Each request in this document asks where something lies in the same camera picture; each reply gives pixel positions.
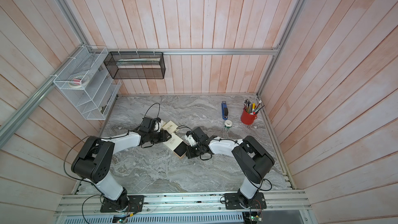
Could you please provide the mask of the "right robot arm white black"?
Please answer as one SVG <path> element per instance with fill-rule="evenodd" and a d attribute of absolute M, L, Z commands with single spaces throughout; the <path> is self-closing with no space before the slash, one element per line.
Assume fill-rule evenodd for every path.
<path fill-rule="evenodd" d="M 208 136 L 197 127 L 185 134 L 188 141 L 186 155 L 189 159 L 205 154 L 226 155 L 235 158 L 241 168 L 245 179 L 238 194 L 243 200 L 252 200 L 261 189 L 265 175 L 275 164 L 274 158 L 265 148 L 252 136 L 244 139 L 233 140 L 219 136 Z"/>

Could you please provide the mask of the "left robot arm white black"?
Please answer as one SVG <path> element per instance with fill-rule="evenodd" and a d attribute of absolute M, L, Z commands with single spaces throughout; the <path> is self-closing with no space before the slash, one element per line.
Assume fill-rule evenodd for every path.
<path fill-rule="evenodd" d="M 122 212 L 129 206 L 127 190 L 112 176 L 110 165 L 113 155 L 133 147 L 151 146 L 171 139 L 171 134 L 163 130 L 165 122 L 160 118 L 143 118 L 142 123 L 125 134 L 100 138 L 90 136 L 72 163 L 71 171 L 84 181 L 92 183 L 103 194 L 104 202 Z"/>

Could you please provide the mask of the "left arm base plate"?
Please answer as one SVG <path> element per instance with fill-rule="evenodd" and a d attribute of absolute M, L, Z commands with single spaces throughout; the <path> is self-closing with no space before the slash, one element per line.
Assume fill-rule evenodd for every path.
<path fill-rule="evenodd" d="M 118 200 L 109 200 L 104 198 L 104 203 L 101 206 L 101 213 L 112 212 L 141 212 L 145 196 L 143 195 L 122 195 Z"/>

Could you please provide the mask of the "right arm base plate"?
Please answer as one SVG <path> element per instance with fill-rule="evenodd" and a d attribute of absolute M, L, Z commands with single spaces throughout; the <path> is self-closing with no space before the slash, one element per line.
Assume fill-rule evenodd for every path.
<path fill-rule="evenodd" d="M 247 199 L 240 192 L 224 194 L 226 209 L 266 209 L 264 194 L 257 192 L 252 199 Z"/>

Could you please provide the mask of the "cream drawer jewelry box front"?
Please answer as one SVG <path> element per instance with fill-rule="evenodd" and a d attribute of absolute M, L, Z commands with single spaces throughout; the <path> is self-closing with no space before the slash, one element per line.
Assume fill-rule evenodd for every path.
<path fill-rule="evenodd" d="M 166 122 L 165 121 L 163 121 L 163 120 L 161 120 L 160 121 L 160 128 L 163 128 L 163 126 L 166 124 Z"/>

